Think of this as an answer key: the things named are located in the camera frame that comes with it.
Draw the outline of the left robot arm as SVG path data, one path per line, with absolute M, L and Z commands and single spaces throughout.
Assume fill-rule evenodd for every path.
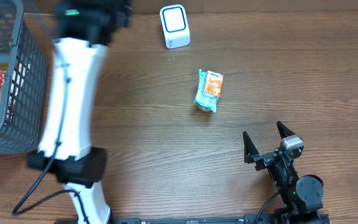
M 91 114 L 112 34 L 127 27 L 130 1 L 62 1 L 56 9 L 48 116 L 27 165 L 54 174 L 70 195 L 77 223 L 112 223 L 102 178 L 107 152 L 90 138 Z

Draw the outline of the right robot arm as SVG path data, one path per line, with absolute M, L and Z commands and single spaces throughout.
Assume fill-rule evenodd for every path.
M 303 139 L 277 121 L 281 137 L 280 145 L 272 152 L 259 154 L 249 134 L 243 132 L 244 162 L 254 164 L 257 171 L 268 170 L 277 192 L 274 193 L 256 214 L 255 223 L 327 223 L 329 218 L 321 216 L 323 208 L 324 182 L 316 175 L 299 177 L 293 166 L 296 158 L 304 150 Z M 281 196 L 284 207 L 271 215 L 262 217 L 266 206 L 277 196 Z

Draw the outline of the teal orange tissue pack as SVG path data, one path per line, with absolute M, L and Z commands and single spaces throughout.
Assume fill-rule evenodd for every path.
M 221 96 L 224 75 L 199 69 L 199 81 L 194 104 L 203 111 L 217 111 L 217 102 Z

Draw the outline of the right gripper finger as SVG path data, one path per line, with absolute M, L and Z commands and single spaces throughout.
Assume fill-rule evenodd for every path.
M 281 121 L 277 121 L 277 128 L 279 135 L 282 139 L 295 135 L 295 133 L 288 129 Z
M 259 156 L 259 152 L 246 131 L 242 133 L 244 140 L 244 162 L 251 164 Z

